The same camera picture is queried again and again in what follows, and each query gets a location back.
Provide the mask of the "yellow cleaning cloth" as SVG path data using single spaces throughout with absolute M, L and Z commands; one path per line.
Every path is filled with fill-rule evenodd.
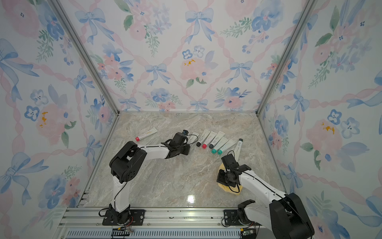
M 218 186 L 223 191 L 234 194 L 234 195 L 239 195 L 243 189 L 243 187 L 241 185 L 236 185 L 235 187 L 232 187 L 232 186 L 227 186 L 227 185 L 223 184 L 223 182 L 225 182 L 225 167 L 224 167 L 223 163 L 219 167 L 218 176 L 217 176 L 216 181 L 217 181 Z

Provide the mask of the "pink cap toothpaste tube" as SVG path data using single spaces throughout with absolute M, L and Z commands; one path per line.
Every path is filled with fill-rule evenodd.
M 204 141 L 203 145 L 202 145 L 202 148 L 203 149 L 206 149 L 207 147 L 209 147 L 209 145 L 211 144 L 211 142 L 214 140 L 214 138 L 216 137 L 217 133 L 211 131 L 208 135 L 208 137 L 206 138 L 206 140 Z
M 149 136 L 151 136 L 151 135 L 153 135 L 153 134 L 155 134 L 155 133 L 157 133 L 157 132 L 158 132 L 158 130 L 154 127 L 154 128 L 152 128 L 152 129 L 150 129 L 149 131 L 144 132 L 144 133 L 140 134 L 139 136 L 137 136 L 137 137 L 135 138 L 135 140 L 136 140 L 137 142 L 139 142 L 139 141 L 141 141 L 141 140 L 143 140 L 143 139 L 145 139 L 145 138 L 147 138 L 147 137 L 149 137 Z

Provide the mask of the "black cap toothpaste tube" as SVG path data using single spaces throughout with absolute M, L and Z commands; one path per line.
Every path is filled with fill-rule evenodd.
M 210 130 L 205 129 L 203 131 L 202 135 L 198 137 L 198 141 L 197 141 L 196 146 L 200 147 L 202 145 L 202 143 L 205 142 L 205 140 L 209 136 L 209 134 L 210 134 Z

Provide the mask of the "teal cap toothpaste tube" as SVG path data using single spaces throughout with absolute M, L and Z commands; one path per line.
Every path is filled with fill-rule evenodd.
M 212 154 L 217 153 L 220 150 L 220 148 L 222 148 L 227 142 L 228 142 L 228 139 L 226 137 L 222 137 L 220 141 L 212 149 L 211 151 Z
M 218 154 L 221 155 L 223 152 L 227 151 L 228 149 L 230 149 L 231 147 L 233 147 L 234 145 L 236 145 L 236 141 L 230 139 L 228 142 L 226 142 L 219 150 L 218 150 Z

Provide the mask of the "teal cap toothpaste tube back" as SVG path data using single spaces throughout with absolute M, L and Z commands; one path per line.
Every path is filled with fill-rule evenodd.
M 211 151 L 212 154 L 217 153 L 220 150 L 220 148 L 222 148 L 227 142 L 228 142 L 228 139 L 226 137 L 222 137 L 220 141 L 212 149 Z

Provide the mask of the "dark green cap toothpaste tube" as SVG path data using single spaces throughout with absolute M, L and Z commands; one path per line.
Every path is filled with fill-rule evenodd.
M 224 136 L 225 136 L 225 133 L 222 131 L 219 131 L 214 137 L 214 139 L 212 140 L 212 142 L 209 144 L 209 148 L 213 149 Z

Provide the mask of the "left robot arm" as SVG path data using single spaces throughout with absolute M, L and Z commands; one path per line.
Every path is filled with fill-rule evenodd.
M 139 145 L 129 141 L 109 163 L 113 179 L 113 196 L 107 214 L 113 222 L 125 225 L 131 222 L 129 193 L 131 181 L 137 176 L 143 162 L 188 155 L 191 145 L 189 132 L 177 132 L 172 139 L 157 145 Z

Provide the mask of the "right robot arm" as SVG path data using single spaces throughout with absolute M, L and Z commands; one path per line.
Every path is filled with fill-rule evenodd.
M 287 194 L 271 186 L 247 165 L 221 165 L 217 182 L 233 194 L 247 189 L 263 202 L 263 205 L 258 205 L 255 200 L 249 199 L 238 204 L 235 212 L 225 212 L 225 227 L 261 225 L 272 231 L 277 239 L 313 237 L 314 228 L 301 199 L 294 193 Z

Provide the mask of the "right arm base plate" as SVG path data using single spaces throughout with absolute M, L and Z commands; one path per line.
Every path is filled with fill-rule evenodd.
M 224 210 L 223 214 L 221 224 L 224 227 L 241 226 L 248 228 L 250 226 L 260 226 L 259 223 L 249 220 L 241 209 Z

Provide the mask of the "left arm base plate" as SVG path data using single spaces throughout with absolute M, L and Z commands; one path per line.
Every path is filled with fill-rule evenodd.
M 143 209 L 130 210 L 128 216 L 117 219 L 110 210 L 106 210 L 103 216 L 103 226 L 142 226 L 146 211 Z

